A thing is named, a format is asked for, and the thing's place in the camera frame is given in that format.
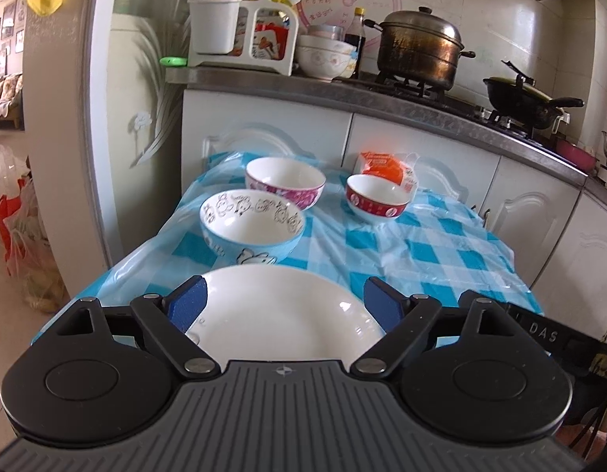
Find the white ceramic plate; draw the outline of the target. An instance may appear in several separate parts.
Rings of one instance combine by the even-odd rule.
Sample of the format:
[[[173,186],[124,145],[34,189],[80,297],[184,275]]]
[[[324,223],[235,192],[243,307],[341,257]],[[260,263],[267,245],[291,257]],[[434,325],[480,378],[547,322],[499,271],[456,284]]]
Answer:
[[[236,359],[349,367],[385,334],[352,292],[302,269],[237,265],[204,279],[205,307],[185,335],[223,367]]]

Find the blue cartoon bowl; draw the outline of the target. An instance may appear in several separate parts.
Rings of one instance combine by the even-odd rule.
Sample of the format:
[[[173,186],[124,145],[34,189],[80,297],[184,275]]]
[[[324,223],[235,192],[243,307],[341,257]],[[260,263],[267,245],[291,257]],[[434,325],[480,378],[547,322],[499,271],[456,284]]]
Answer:
[[[232,266],[276,264],[304,234],[305,215],[282,196],[237,189],[206,198],[200,224],[207,246]]]

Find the red white bowl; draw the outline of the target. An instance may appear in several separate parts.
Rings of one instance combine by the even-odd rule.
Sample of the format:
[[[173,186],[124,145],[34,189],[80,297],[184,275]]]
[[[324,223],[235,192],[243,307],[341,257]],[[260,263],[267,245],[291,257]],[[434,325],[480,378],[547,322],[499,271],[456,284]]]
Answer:
[[[413,201],[413,193],[401,185],[366,174],[347,178],[345,196],[353,213],[371,225],[394,221]]]

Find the pink floral bowl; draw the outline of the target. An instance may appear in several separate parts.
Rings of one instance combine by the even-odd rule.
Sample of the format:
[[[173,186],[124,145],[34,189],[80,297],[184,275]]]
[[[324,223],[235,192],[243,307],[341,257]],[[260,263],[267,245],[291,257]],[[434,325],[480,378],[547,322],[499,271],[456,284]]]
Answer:
[[[257,158],[245,170],[246,187],[286,198],[307,210],[322,195],[326,177],[317,168],[291,158]]]

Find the white kitchen cabinet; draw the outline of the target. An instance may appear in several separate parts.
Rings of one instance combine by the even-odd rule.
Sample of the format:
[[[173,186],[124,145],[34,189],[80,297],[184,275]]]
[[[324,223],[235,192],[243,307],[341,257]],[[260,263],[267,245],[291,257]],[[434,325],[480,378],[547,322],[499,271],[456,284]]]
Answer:
[[[324,160],[465,203],[514,252],[517,274],[549,317],[607,338],[607,190],[562,160],[493,152],[358,113],[187,90],[183,181],[233,151]]]

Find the white stacked bowls on counter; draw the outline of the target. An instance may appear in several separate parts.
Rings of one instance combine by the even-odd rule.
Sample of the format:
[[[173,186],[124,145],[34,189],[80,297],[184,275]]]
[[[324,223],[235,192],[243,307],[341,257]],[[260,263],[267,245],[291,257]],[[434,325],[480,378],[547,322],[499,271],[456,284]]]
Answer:
[[[309,34],[298,36],[295,55],[307,77],[325,82],[335,78],[348,79],[356,68],[356,47],[326,37]]]

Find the blue checkered tablecloth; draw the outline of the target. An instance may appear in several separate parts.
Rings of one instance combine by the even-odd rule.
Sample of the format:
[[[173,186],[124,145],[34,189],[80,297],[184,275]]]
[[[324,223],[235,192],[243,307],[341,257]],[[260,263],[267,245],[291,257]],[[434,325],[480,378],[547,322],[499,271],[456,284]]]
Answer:
[[[83,295],[105,307],[125,306],[143,293],[167,295],[189,277],[227,262],[204,241],[199,211],[207,197],[245,184],[251,152],[210,156],[161,231],[109,269]],[[326,177],[320,200],[305,212],[302,239],[285,266],[323,276],[362,296],[376,276],[405,295],[427,294],[457,305],[472,290],[539,313],[539,302],[515,272],[514,253],[460,201],[420,189],[395,221],[372,226],[353,213],[344,194],[347,171],[317,160]]]

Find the orange tissue pack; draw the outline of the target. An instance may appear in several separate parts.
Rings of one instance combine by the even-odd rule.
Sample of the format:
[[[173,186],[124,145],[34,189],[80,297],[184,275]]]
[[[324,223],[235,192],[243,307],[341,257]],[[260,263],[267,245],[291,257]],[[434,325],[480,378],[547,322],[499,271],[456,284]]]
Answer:
[[[388,153],[364,151],[360,152],[353,168],[354,174],[364,174],[387,179],[402,188],[407,193],[418,189],[419,180],[416,175],[416,163],[419,155],[410,153]]]

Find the red plastic bag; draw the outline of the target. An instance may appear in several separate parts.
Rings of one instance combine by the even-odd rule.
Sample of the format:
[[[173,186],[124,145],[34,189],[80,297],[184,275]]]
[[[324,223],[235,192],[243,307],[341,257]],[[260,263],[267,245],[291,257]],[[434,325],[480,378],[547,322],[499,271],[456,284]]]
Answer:
[[[22,177],[17,180],[17,185],[20,192],[16,197],[0,197],[0,237],[5,248],[7,272],[13,278],[22,276],[27,256],[25,224],[30,209],[31,180]]]

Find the gas stove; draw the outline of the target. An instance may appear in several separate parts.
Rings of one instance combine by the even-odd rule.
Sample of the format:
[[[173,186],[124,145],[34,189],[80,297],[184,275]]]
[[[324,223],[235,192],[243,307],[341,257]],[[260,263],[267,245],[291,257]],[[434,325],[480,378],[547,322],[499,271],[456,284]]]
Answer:
[[[440,90],[440,88],[421,81],[386,77],[382,74],[370,75],[365,72],[363,78],[336,77],[333,82],[402,100],[421,102],[430,108],[471,120],[514,138],[534,140],[535,136],[539,134],[539,131],[535,128],[524,125],[519,120],[514,120],[513,117],[504,116],[497,110],[449,96],[445,90]]]

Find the red basin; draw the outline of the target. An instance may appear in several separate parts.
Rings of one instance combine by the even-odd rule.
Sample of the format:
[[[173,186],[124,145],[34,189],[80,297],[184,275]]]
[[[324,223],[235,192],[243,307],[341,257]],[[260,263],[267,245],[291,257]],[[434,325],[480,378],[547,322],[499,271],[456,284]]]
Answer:
[[[580,171],[591,173],[596,166],[596,158],[588,153],[583,148],[570,144],[564,138],[557,140],[555,151],[563,159],[574,164]]]

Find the black wok with lid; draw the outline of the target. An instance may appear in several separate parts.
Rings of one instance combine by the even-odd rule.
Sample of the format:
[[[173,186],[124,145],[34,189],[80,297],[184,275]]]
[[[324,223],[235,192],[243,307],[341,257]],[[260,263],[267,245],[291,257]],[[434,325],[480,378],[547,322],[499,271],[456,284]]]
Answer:
[[[536,81],[511,61],[502,63],[514,78],[492,76],[483,79],[487,95],[497,118],[508,117],[521,123],[529,132],[553,128],[567,109],[582,109],[585,101],[578,97],[554,98],[537,87]]]

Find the green clip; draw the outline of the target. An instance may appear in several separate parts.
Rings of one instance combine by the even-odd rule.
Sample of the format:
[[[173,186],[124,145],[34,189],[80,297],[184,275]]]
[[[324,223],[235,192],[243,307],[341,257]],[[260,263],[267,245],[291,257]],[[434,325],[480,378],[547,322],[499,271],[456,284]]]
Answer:
[[[185,67],[187,65],[186,57],[161,57],[159,64],[164,67]]]

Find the white condiment rack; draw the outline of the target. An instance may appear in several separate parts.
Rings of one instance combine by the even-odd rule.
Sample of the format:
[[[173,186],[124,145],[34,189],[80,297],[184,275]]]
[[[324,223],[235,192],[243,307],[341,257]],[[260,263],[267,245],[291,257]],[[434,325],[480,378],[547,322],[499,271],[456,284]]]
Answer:
[[[290,75],[299,19],[296,0],[242,0],[233,50],[228,54],[191,53],[187,65],[249,68]]]

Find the brass steamer pot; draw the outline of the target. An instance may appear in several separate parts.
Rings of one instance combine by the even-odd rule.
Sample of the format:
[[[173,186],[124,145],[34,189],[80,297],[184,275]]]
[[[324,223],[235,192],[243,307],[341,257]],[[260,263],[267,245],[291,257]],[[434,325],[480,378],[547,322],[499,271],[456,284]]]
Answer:
[[[453,87],[461,57],[474,59],[461,32],[427,6],[417,11],[395,11],[382,22],[363,21],[380,33],[377,67],[382,75],[421,82],[438,90]]]

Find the dark soy sauce bottle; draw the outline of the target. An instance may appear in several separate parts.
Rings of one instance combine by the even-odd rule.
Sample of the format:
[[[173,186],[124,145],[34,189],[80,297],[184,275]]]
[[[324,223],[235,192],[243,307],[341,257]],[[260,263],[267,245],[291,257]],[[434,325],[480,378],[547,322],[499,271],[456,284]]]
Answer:
[[[365,9],[363,7],[356,7],[353,12],[353,21],[347,28],[344,39],[346,43],[355,47],[353,58],[356,60],[356,64],[353,68],[352,79],[357,79],[363,48],[365,48]]]

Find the white utensil cup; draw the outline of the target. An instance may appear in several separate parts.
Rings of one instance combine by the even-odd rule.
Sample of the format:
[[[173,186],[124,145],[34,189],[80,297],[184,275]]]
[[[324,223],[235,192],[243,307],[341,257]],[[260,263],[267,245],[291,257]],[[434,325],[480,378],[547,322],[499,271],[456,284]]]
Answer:
[[[188,0],[191,53],[228,54],[234,48],[242,0]]]

